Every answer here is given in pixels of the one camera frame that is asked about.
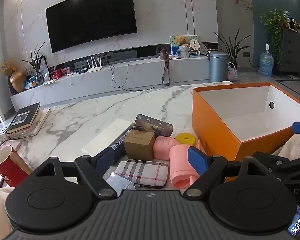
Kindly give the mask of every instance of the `large plastic water bottle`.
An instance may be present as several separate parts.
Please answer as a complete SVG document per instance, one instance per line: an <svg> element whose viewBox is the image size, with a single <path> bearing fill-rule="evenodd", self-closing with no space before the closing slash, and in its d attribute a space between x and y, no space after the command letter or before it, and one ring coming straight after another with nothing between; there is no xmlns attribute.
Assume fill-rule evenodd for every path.
<svg viewBox="0 0 300 240"><path fill-rule="evenodd" d="M266 52L262 53L260 56L260 64L258 73L263 76L271 77L272 69L274 65L274 58L269 53L270 45L267 43Z"/></svg>

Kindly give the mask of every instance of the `orange cardboard box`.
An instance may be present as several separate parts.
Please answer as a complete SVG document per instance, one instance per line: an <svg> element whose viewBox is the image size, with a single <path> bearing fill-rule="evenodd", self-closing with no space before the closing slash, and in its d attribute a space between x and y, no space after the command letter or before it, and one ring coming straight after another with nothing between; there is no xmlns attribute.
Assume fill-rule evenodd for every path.
<svg viewBox="0 0 300 240"><path fill-rule="evenodd" d="M193 91L192 127L208 155L241 161L273 153L300 122L300 101L272 83L199 87Z"/></svg>

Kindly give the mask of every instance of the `dark cabinet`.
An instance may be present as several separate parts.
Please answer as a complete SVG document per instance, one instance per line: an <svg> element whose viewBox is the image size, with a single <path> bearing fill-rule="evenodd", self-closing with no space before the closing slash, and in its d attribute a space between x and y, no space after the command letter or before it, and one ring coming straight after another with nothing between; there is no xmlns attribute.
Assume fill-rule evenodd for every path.
<svg viewBox="0 0 300 240"><path fill-rule="evenodd" d="M282 65L276 65L276 73L290 72L300 74L300 34L285 28L283 31Z"/></svg>

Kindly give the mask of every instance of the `power cord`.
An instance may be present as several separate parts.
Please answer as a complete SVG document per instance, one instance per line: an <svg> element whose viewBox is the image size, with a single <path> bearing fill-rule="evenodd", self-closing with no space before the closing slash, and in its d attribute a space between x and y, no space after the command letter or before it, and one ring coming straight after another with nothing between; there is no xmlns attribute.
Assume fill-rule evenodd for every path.
<svg viewBox="0 0 300 240"><path fill-rule="evenodd" d="M251 62L250 62L250 56L249 56L248 58L249 58L249 63L250 63L250 65L251 65L251 67L255 67L255 66L253 66L253 65L251 64Z"/></svg>
<svg viewBox="0 0 300 240"><path fill-rule="evenodd" d="M127 92L132 92L132 91L146 91L146 90L150 90L150 89L154 89L154 88L155 88L155 87L152 87L152 88L141 89L141 90L136 90L136 89L127 90L127 89L124 89L123 86L126 84L127 79L128 79L129 65L130 65L130 64L128 64L126 80L124 81L124 84L123 84L122 86L119 86L119 85L117 84L117 82L115 81L115 79L114 79L114 69L115 69L114 66L112 66L110 63L108 63L108 64L109 64L109 67L110 67L111 73L112 73L111 86L112 86L113 88L121 88L121 89L123 89L124 91L127 91Z"/></svg>

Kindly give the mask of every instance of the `pink container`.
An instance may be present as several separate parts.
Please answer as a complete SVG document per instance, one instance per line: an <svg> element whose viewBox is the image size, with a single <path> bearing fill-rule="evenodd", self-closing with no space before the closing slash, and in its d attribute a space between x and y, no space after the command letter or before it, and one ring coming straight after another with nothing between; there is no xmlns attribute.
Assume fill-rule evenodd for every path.
<svg viewBox="0 0 300 240"><path fill-rule="evenodd" d="M176 139L166 136L158 136L153 144L154 158L168 161L170 149L173 146L180 145Z"/></svg>
<svg viewBox="0 0 300 240"><path fill-rule="evenodd" d="M170 149L170 179L175 188L187 188L200 177L188 161L189 147L181 144Z"/></svg>

